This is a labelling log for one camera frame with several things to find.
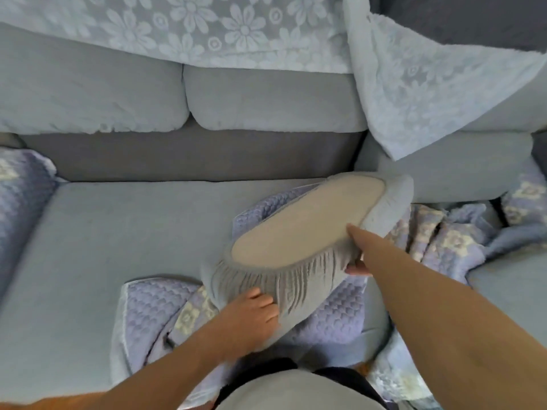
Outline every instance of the sofa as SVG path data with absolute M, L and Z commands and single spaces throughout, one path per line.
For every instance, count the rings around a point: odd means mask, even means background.
M 465 129 L 398 161 L 367 133 L 353 76 L 213 69 L 0 24 L 0 146 L 62 183 L 0 304 L 0 397 L 111 386 L 119 289 L 199 279 L 257 201 L 345 171 L 405 173 L 415 202 L 496 199 L 547 126 L 547 70 Z

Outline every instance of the person's left hand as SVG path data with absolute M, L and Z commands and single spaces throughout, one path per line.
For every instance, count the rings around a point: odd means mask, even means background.
M 260 348 L 279 326 L 279 307 L 259 288 L 230 302 L 196 332 L 214 344 L 222 361 L 235 361 Z

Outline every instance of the person's left arm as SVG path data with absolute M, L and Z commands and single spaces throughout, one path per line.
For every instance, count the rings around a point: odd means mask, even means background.
M 145 366 L 86 410 L 176 410 L 216 366 L 256 350 L 277 329 L 279 308 L 253 288 L 162 359 Z

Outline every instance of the gray shirt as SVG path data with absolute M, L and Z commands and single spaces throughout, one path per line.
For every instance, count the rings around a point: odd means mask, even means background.
M 239 387 L 218 410 L 385 410 L 379 403 L 325 377 L 290 370 Z

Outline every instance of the black pants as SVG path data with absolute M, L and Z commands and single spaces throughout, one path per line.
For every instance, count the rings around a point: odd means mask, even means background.
M 259 377 L 268 376 L 270 374 L 275 374 L 281 371 L 296 370 L 298 365 L 291 360 L 290 358 L 276 358 L 274 360 L 265 362 L 263 364 L 257 365 L 253 368 L 250 368 L 247 371 L 239 374 L 233 382 L 223 387 L 221 392 L 218 395 L 217 400 L 213 410 L 222 403 L 230 394 L 236 391 L 239 387 L 247 384 L 249 381 L 257 379 Z M 352 370 L 351 368 L 342 368 L 342 367 L 328 367 L 321 368 L 320 370 L 314 371 L 314 374 L 322 376 L 332 380 L 335 383 L 342 384 L 342 386 L 348 387 L 362 395 L 377 401 L 384 408 L 387 408 L 386 403 L 380 395 L 373 389 L 373 387 L 365 380 L 365 378 L 359 374 L 357 371 Z

